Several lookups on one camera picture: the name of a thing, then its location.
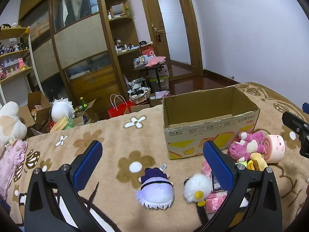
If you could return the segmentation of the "pink swiss-roll plush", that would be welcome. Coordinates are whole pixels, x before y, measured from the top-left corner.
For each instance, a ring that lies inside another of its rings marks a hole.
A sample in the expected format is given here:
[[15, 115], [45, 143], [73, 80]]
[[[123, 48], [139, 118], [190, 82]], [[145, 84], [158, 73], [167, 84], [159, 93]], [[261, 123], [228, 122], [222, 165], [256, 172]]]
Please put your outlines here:
[[285, 154], [285, 143], [280, 135], [266, 135], [263, 143], [264, 156], [267, 164], [280, 162]]

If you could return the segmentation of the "pink tissue pack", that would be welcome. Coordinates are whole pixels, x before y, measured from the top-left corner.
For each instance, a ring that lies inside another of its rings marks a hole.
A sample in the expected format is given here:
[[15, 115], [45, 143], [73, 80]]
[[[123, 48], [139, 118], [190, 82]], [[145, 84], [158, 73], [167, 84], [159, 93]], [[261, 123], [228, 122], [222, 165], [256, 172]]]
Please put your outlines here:
[[[211, 168], [206, 160], [203, 162], [202, 166], [202, 173], [209, 177], [211, 180]], [[221, 190], [219, 192], [213, 193], [211, 190], [211, 193], [208, 195], [206, 199], [206, 206], [205, 206], [205, 211], [207, 214], [214, 214], [218, 211], [220, 206], [223, 204], [224, 200], [227, 197], [228, 192], [225, 190]]]

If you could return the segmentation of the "yellow bear plush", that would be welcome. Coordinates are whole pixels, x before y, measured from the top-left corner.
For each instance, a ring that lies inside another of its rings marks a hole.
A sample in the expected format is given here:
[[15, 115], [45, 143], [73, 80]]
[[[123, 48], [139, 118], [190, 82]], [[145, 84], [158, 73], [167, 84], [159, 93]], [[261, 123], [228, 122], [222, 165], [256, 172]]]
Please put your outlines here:
[[263, 171], [268, 165], [260, 153], [254, 152], [250, 155], [247, 163], [247, 169], [254, 171]]

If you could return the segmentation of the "pink strawberry bear plush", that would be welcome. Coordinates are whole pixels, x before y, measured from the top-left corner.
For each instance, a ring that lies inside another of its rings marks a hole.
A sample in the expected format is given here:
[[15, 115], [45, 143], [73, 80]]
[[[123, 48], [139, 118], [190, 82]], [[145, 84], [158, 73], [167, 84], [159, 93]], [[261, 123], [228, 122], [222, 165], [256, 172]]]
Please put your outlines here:
[[265, 134], [263, 131], [253, 134], [242, 131], [239, 133], [238, 139], [228, 148], [228, 155], [236, 162], [245, 162], [255, 152], [263, 154], [265, 152], [264, 145], [262, 144], [264, 138]]

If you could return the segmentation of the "white fluffy duck plush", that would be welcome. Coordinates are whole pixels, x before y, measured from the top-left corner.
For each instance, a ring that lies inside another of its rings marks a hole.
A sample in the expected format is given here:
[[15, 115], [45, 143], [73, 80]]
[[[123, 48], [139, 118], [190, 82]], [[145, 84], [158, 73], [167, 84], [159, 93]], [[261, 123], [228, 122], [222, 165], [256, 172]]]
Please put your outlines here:
[[198, 207], [206, 205], [206, 199], [212, 192], [212, 181], [201, 173], [187, 178], [184, 183], [183, 197], [187, 203], [196, 203]]

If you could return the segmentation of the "purple-haired plush doll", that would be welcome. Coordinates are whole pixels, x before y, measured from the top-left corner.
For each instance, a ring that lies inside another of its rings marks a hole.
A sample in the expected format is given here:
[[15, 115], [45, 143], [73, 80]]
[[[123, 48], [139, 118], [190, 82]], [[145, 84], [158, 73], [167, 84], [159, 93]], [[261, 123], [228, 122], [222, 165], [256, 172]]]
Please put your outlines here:
[[149, 209], [165, 210], [170, 208], [174, 201], [173, 183], [170, 175], [165, 173], [166, 164], [159, 168], [146, 168], [144, 175], [139, 178], [141, 187], [136, 191], [136, 200]]

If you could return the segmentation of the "black tissue packet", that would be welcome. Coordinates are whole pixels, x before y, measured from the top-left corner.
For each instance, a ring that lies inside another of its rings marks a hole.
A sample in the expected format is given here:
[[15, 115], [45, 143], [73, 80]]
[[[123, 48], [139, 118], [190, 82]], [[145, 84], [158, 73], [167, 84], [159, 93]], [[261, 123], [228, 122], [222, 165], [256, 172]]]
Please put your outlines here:
[[219, 181], [217, 180], [213, 172], [211, 172], [211, 180], [212, 180], [212, 192], [215, 193], [221, 191], [222, 187], [219, 184]]

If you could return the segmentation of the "large white cow plush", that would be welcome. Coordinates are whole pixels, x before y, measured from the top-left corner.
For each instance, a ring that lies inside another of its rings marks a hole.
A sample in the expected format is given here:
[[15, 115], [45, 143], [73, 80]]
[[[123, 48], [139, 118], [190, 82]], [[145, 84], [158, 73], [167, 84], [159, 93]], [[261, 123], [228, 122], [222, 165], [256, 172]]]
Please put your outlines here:
[[26, 137], [27, 127], [21, 122], [18, 111], [18, 104], [13, 101], [1, 106], [1, 150], [12, 137], [17, 140]]

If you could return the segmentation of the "burger frog plush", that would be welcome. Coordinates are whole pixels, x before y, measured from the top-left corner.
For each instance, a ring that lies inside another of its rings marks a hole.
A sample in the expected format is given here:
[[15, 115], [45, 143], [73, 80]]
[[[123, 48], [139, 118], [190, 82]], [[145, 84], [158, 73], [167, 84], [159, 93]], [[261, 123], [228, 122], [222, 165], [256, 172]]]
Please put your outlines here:
[[62, 117], [50, 130], [50, 132], [62, 131], [73, 127], [73, 119], [70, 117]]

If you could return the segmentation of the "open brown carton on floor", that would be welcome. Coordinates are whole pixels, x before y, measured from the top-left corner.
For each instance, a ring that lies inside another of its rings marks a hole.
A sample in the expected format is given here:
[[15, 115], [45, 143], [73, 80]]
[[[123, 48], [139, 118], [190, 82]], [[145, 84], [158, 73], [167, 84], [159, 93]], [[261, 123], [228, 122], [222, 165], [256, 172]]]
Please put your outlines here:
[[27, 127], [26, 137], [47, 133], [51, 111], [51, 103], [39, 92], [28, 94], [28, 102], [19, 108], [21, 121]]

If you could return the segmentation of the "green glass bottle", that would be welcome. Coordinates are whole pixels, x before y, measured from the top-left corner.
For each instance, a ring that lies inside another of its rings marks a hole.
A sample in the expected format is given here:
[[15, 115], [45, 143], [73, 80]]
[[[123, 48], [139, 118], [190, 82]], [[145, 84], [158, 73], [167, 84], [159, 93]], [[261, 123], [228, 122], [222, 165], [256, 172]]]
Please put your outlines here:
[[86, 110], [86, 109], [87, 109], [87, 104], [86, 104], [86, 102], [84, 101], [84, 98], [83, 98], [83, 97], [80, 97], [80, 101], [81, 101], [82, 111]]

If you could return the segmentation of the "lace-trimmed basket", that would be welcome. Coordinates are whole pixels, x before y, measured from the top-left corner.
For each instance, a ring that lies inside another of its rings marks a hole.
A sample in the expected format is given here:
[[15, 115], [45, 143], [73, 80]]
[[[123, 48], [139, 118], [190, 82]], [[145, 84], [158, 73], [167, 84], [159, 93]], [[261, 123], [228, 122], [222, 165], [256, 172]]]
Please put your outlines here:
[[128, 97], [130, 102], [135, 104], [140, 104], [146, 101], [150, 97], [150, 88], [149, 87], [140, 87], [136, 90], [129, 90]]

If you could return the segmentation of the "small black side table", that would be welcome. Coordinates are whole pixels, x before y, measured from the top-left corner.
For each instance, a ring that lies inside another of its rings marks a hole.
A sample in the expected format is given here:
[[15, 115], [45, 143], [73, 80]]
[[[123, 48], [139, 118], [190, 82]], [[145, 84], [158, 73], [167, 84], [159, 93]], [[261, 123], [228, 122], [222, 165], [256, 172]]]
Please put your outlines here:
[[147, 85], [151, 88], [152, 92], [162, 90], [163, 82], [169, 78], [169, 71], [165, 63], [159, 63], [151, 67], [146, 65], [133, 68], [134, 71], [144, 72], [146, 74]]

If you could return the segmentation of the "yellow figurine display shelf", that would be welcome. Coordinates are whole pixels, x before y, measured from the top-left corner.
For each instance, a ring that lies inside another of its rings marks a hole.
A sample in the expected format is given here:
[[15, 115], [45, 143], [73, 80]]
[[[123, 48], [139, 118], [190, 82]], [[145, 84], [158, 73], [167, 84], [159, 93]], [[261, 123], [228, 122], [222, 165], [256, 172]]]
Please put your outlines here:
[[27, 103], [32, 92], [28, 77], [35, 75], [39, 90], [43, 91], [31, 45], [30, 28], [18, 24], [1, 25], [1, 103]]

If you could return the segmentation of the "wooden door with glass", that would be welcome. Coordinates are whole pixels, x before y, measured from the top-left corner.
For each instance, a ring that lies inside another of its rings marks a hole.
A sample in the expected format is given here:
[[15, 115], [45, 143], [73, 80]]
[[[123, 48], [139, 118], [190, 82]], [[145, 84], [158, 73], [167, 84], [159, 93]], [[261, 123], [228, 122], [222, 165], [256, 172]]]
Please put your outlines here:
[[192, 0], [142, 2], [156, 54], [166, 58], [170, 80], [201, 75], [201, 46]]

